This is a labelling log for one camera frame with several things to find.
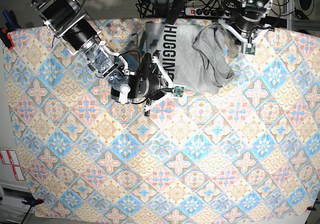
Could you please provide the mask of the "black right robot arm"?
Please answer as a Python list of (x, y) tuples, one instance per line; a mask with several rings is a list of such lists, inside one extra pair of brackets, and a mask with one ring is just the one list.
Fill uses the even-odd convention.
[(121, 104), (135, 105), (162, 100), (173, 92), (173, 85), (159, 59), (146, 53), (132, 71), (124, 57), (107, 47), (93, 19), (78, 0), (29, 0), (44, 24), (63, 41), (71, 54), (83, 53), (87, 65), (98, 78), (111, 86), (110, 96)]

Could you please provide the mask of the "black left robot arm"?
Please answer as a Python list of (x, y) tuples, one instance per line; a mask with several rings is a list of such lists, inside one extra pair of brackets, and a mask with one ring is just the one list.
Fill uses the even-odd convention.
[(273, 0), (241, 0), (241, 8), (234, 22), (237, 32), (241, 35), (253, 32), (270, 12), (272, 4)]

